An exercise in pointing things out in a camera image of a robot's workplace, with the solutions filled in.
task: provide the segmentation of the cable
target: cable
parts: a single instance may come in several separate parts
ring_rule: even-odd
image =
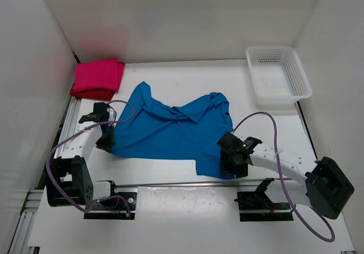
[[[295,207],[296,207],[296,204],[295,204]],[[292,212],[293,212],[293,209],[291,209],[290,213],[292,213]]]
[[[272,210],[268,213],[268,215],[272,214],[277,208],[278,208],[278,204],[274,204]]]
[[[239,126],[245,121],[247,120],[249,117],[255,116],[257,114],[265,114],[266,116],[268,116],[272,122],[273,122],[273,127],[274,127],[274,150],[276,153],[276,159],[277,159],[277,167],[278,167],[278,174],[279,174],[279,180],[280,183],[282,185],[282,189],[283,192],[287,198],[287,201],[289,203],[289,205],[291,206],[292,210],[295,212],[295,214],[297,215],[297,217],[301,220],[301,222],[307,227],[308,230],[310,230],[314,235],[316,235],[318,238],[320,238],[323,241],[327,241],[328,243],[332,243],[333,241],[335,241],[335,233],[333,228],[331,227],[331,225],[329,224],[329,222],[320,214],[318,214],[316,211],[315,213],[322,219],[322,221],[324,221],[324,223],[326,224],[326,226],[329,228],[329,231],[331,233],[331,238],[326,238],[323,237],[321,234],[319,234],[316,230],[314,230],[306,221],[305,219],[302,217],[302,215],[298,212],[298,210],[296,209],[295,204],[293,203],[291,197],[289,196],[286,184],[284,183],[284,178],[283,178],[283,174],[282,174],[282,167],[280,165],[280,158],[279,158],[279,152],[278,152],[278,144],[277,144],[277,124],[274,120],[274,118],[272,117],[271,114],[267,113],[267,112],[256,112],[256,113],[252,113],[250,115],[248,115],[247,117],[245,117],[242,121],[239,122],[239,124],[235,127],[235,129],[233,130],[233,133],[239,128]]]
[[[53,183],[54,187],[59,191],[59,193],[71,204],[73,205],[75,208],[77,208],[78,210],[82,211],[82,212],[89,212],[92,210],[92,205],[95,203],[95,202],[102,202],[102,201],[106,201],[106,200],[110,200],[110,199],[114,199],[114,198],[118,198],[120,200],[122,200],[126,206],[126,212],[127,214],[130,215],[130,207],[129,207],[129,204],[127,202],[127,200],[120,196],[120,195],[113,195],[113,196],[109,196],[109,197],[105,197],[105,198],[101,198],[99,200],[93,200],[91,202],[91,204],[89,205],[89,208],[83,208],[81,207],[79,204],[77,204],[74,200],[72,200],[65,192],[64,190],[58,185],[56,179],[54,178],[52,172],[51,172],[51,157],[52,157],[52,154],[56,151],[56,149],[58,149],[60,146],[66,144],[68,141],[80,136],[81,134],[83,134],[85,131],[87,130],[90,130],[92,129],[93,127],[96,127],[96,126],[99,126],[99,125],[109,125],[109,124],[118,124],[118,123],[124,123],[128,120],[130,120],[133,116],[134,116],[134,113],[135,113],[135,110],[134,110],[134,107],[127,101],[123,101],[123,100],[113,100],[111,102],[109,102],[108,104],[110,103],[113,103],[113,102],[122,102],[122,103],[125,103],[127,104],[128,106],[131,107],[131,110],[132,110],[132,113],[131,115],[124,119],[124,120],[119,120],[119,121],[104,121],[104,122],[100,122],[100,123],[95,123],[95,124],[92,124],[88,127],[86,127],[85,129],[79,131],[78,133],[75,133],[74,135],[68,137],[66,140],[63,140],[61,142],[59,142],[56,146],[54,146],[51,151],[49,152],[48,154],[48,157],[47,157],[47,160],[45,161],[45,168],[47,169],[47,173],[48,173],[48,176],[51,180],[51,182]]]
[[[107,207],[105,205],[103,205],[107,210],[113,210],[114,208],[116,208],[118,205],[120,204],[120,200],[118,199],[117,202],[116,202],[116,205],[113,206],[113,207]]]

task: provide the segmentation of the blue shirt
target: blue shirt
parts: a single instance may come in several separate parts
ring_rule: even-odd
[[[135,109],[127,122],[116,124],[112,154],[150,159],[194,159],[197,175],[231,179],[220,174],[220,147],[217,141],[233,130],[229,102],[221,93],[210,93],[187,105],[167,106],[151,96],[142,82],[129,103]],[[119,120],[131,115],[126,106]]]

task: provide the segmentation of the metal frame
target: metal frame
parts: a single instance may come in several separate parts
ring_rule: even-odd
[[[39,252],[39,247],[28,247],[28,240],[42,195],[43,190],[31,190],[29,192],[8,254],[35,254]]]
[[[118,185],[118,191],[124,191],[124,188],[131,187],[257,187],[262,180],[250,181],[216,181],[216,182],[188,182],[188,183],[153,183],[153,184],[134,184]]]
[[[316,149],[315,149],[315,146],[313,145],[312,137],[311,137],[311,135],[309,133],[309,130],[308,130],[308,127],[307,127],[307,123],[306,123],[306,119],[305,119],[305,117],[303,115],[303,111],[302,111],[302,108],[301,108],[301,105],[300,105],[299,101],[297,101],[295,103],[295,107],[296,107],[298,116],[300,117],[300,120],[301,120],[301,123],[302,123],[302,127],[303,127],[303,131],[305,132],[307,139],[311,143],[311,148],[312,148],[313,156],[315,157],[316,160],[318,160],[317,153],[316,153]]]
[[[78,112],[80,111],[80,106],[81,106],[81,100],[75,97],[71,97],[67,107],[67,113],[58,143],[60,143],[63,140],[66,140],[68,137],[74,134],[77,124]],[[54,157],[55,158],[58,157],[63,150],[64,146],[59,147],[56,150]]]

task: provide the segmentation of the pink towel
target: pink towel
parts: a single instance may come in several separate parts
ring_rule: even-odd
[[[80,63],[76,67],[73,91],[83,92],[95,89],[118,91],[125,63],[117,58]]]
[[[83,92],[75,92],[73,90],[73,86],[69,91],[71,96],[75,96],[81,99],[96,99],[96,100],[106,100],[110,101],[113,99],[115,91],[103,90],[103,89],[96,89],[96,90],[89,90]]]

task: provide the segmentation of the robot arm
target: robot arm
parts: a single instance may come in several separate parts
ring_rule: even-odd
[[[114,111],[106,103],[94,103],[93,112],[82,116],[76,132],[84,130],[95,122],[114,120]],[[58,185],[77,204],[90,205],[92,200],[114,195],[113,181],[91,180],[86,162],[95,147],[109,150],[114,144],[114,126],[110,124],[95,126],[74,138],[64,151],[51,161],[50,167]],[[46,176],[47,199],[52,207],[69,206],[69,202],[58,192]]]
[[[273,148],[261,140],[248,137],[241,141],[226,133],[218,142],[222,149],[221,169],[224,172],[246,173],[247,165],[265,167],[278,172]],[[354,192],[353,185],[334,160],[324,157],[320,161],[279,153],[282,173],[292,180],[287,189],[296,204],[311,206],[320,215],[336,219]],[[256,189],[257,197],[265,195],[273,203],[286,202],[280,181],[266,179]]]

